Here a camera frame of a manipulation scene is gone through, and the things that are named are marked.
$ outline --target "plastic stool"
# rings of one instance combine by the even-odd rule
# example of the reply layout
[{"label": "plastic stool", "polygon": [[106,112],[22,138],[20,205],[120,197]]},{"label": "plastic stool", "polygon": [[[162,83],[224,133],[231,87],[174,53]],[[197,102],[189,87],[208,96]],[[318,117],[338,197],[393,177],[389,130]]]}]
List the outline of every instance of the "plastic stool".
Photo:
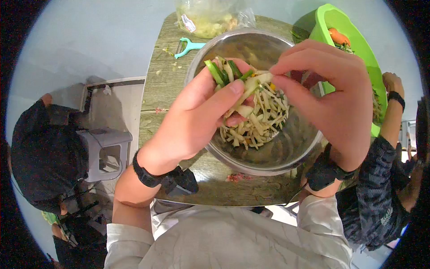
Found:
[{"label": "plastic stool", "polygon": [[[99,180],[110,180],[120,176],[126,169],[128,144],[133,140],[130,132],[121,132],[118,130],[103,128],[94,130],[79,130],[78,135],[83,137],[83,141],[88,149],[88,178],[87,182]],[[120,146],[119,170],[105,172],[100,170],[100,150],[111,146]]]}]

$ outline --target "teal peeler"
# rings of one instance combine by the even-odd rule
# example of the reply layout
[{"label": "teal peeler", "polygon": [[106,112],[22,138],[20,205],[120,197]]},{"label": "teal peeler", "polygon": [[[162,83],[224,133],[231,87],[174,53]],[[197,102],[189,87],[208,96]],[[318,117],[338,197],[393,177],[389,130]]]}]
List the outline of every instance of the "teal peeler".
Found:
[{"label": "teal peeler", "polygon": [[[184,48],[184,41],[187,42],[187,46]],[[203,46],[206,45],[206,43],[193,43],[191,42],[190,39],[183,37],[181,39],[179,39],[179,44],[178,44],[178,49],[176,50],[176,54],[174,55],[175,58],[179,58],[184,56],[185,54],[187,54],[190,50],[192,49],[201,49],[203,48]]]}]

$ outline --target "wristband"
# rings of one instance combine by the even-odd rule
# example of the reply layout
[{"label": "wristband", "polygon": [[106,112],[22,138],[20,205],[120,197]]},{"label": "wristband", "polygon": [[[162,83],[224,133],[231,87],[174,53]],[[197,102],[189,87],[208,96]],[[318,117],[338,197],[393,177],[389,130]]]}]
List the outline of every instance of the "wristband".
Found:
[{"label": "wristband", "polygon": [[403,107],[403,112],[405,111],[405,100],[400,96],[398,92],[391,91],[388,94],[387,102],[389,102],[391,99],[394,99],[397,102],[399,102]]},{"label": "wristband", "polygon": [[146,171],[145,168],[139,166],[137,162],[138,152],[139,151],[136,152],[133,158],[133,169],[140,182],[145,186],[153,188],[161,184],[165,189],[165,193],[170,196],[196,194],[199,191],[199,185],[194,177],[194,173],[189,169],[182,171],[182,169],[177,166],[173,171],[161,176],[154,176]]},{"label": "wristband", "polygon": [[354,176],[354,171],[347,172],[330,159],[331,144],[328,144],[323,153],[316,159],[313,166],[306,173],[309,187],[313,191],[319,191],[332,184],[335,179],[347,180]]}]

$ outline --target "right hand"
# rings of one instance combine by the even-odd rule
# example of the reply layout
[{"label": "right hand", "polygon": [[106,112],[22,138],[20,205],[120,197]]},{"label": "right hand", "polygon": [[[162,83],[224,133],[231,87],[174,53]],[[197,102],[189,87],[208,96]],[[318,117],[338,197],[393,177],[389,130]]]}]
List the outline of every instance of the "right hand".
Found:
[{"label": "right hand", "polygon": [[387,92],[394,91],[397,92],[403,99],[405,98],[405,90],[403,89],[402,80],[395,73],[383,73],[382,82],[384,83]]},{"label": "right hand", "polygon": [[[284,75],[290,71],[292,78]],[[300,84],[304,71],[311,72],[303,83],[307,88],[328,81],[336,91],[316,98]],[[270,72],[272,82],[332,144],[330,158],[346,171],[358,168],[369,150],[373,110],[372,84],[364,61],[333,46],[305,40],[285,51]]]},{"label": "right hand", "polygon": [[40,99],[45,106],[49,106],[50,104],[52,104],[52,95],[50,95],[49,93],[44,94]]}]

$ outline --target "metal mixing bowl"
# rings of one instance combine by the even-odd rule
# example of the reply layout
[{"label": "metal mixing bowl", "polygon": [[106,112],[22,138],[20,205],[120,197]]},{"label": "metal mixing bowl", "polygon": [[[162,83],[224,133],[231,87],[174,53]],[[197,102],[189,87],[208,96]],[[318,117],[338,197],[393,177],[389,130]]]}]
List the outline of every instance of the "metal mixing bowl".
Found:
[{"label": "metal mixing bowl", "polygon": [[[194,57],[185,78],[187,85],[204,67],[203,61],[222,57],[240,58],[259,70],[268,70],[277,63],[282,52],[294,44],[267,31],[243,28],[224,33],[210,40]],[[321,83],[311,91],[321,97]],[[256,176],[274,176],[285,173],[306,160],[322,133],[290,106],[289,117],[282,132],[258,150],[243,146],[234,148],[224,143],[216,132],[206,149],[232,169]]]}]

